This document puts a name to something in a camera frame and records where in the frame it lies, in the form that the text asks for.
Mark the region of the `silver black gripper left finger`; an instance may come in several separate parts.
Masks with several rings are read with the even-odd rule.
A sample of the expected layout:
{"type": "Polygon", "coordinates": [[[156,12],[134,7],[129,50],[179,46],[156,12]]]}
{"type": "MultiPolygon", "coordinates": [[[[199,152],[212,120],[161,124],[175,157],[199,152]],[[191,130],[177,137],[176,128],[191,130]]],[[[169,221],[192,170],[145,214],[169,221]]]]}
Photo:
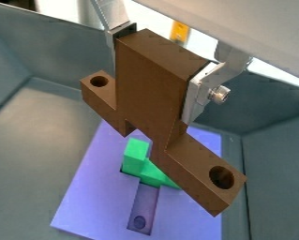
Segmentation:
{"type": "Polygon", "coordinates": [[[114,40],[136,32],[136,23],[129,20],[122,0],[89,1],[104,26],[110,55],[114,55],[114,40]]]}

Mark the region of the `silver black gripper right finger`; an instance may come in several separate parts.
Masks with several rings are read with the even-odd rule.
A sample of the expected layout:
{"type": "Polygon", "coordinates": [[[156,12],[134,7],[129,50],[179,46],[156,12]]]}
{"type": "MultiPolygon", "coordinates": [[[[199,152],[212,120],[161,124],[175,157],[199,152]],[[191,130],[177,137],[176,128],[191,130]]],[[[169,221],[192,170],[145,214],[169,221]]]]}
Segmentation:
{"type": "Polygon", "coordinates": [[[223,85],[245,69],[251,56],[219,41],[213,58],[217,65],[207,65],[189,80],[181,111],[181,121],[188,125],[212,101],[223,104],[229,96],[229,89],[223,85]]]}

